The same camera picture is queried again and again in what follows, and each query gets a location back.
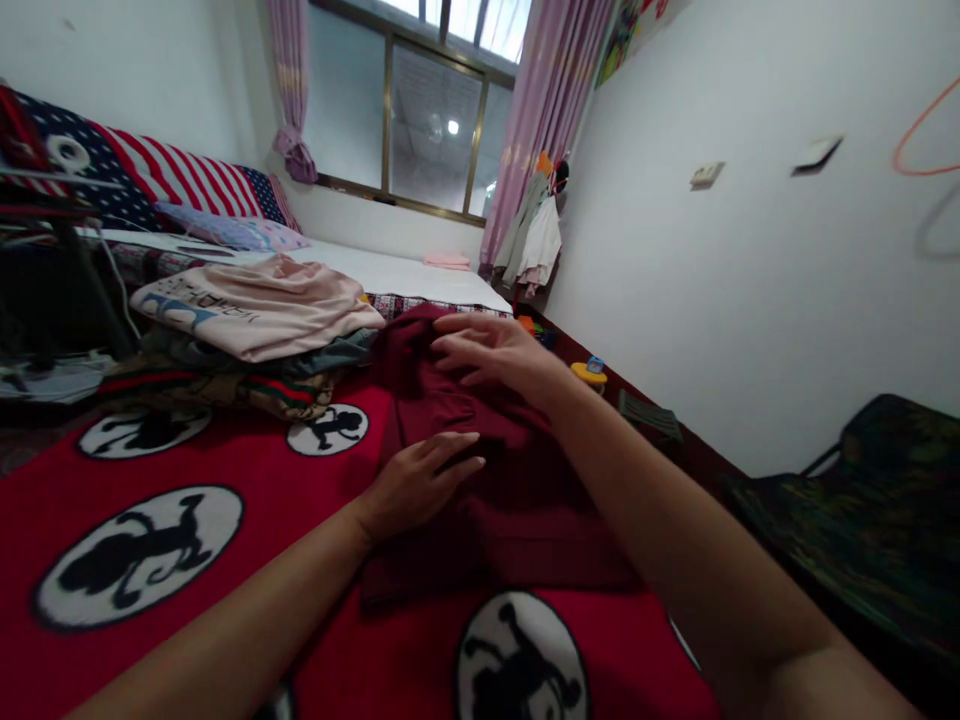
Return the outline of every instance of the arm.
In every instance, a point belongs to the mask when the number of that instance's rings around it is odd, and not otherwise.
[[[477,439],[444,433],[397,453],[363,495],[69,717],[252,716],[374,545],[433,517],[483,467],[471,458],[435,476]]]
[[[438,366],[476,367],[549,417],[637,572],[731,717],[901,717],[908,703],[723,507],[513,321],[436,321]]]

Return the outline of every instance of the gray clothing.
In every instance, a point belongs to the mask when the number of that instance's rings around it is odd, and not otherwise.
[[[143,336],[141,343],[145,353],[161,353],[190,367],[223,372],[270,372],[302,379],[337,368],[366,365],[369,362],[370,346],[377,339],[378,333],[378,330],[361,328],[346,337],[334,339],[325,347],[254,364],[241,362],[232,355],[197,340],[193,335],[165,325],[155,325]]]
[[[503,273],[504,287],[513,287],[517,280],[517,270],[520,267],[520,260],[523,259],[523,247],[527,243],[530,222],[537,214],[537,208],[540,207],[540,202],[549,189],[550,181],[542,172],[535,174],[527,183],[527,192],[523,196],[523,202],[520,203],[520,210],[510,223],[507,234],[503,236],[503,245],[500,246],[500,252],[497,253],[497,259],[493,263],[495,268],[506,268]]]

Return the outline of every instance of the blue floral pillow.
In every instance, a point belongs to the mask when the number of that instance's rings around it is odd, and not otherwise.
[[[224,217],[170,203],[153,207],[182,225],[188,235],[234,250],[285,252],[310,244],[296,230],[265,218]]]

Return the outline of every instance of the pink curtain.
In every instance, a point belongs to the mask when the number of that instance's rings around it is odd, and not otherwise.
[[[555,162],[570,147],[583,114],[614,0],[534,0],[523,39],[497,191],[480,247],[489,277],[503,236],[520,209],[543,150]]]
[[[277,131],[273,149],[283,155],[294,180],[314,183],[317,167],[303,142],[310,78],[310,40],[307,36],[308,0],[267,0],[273,28],[273,57],[277,85],[283,102],[284,125]]]

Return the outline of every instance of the window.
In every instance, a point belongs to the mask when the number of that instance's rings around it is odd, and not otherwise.
[[[531,0],[311,0],[321,185],[483,225]]]

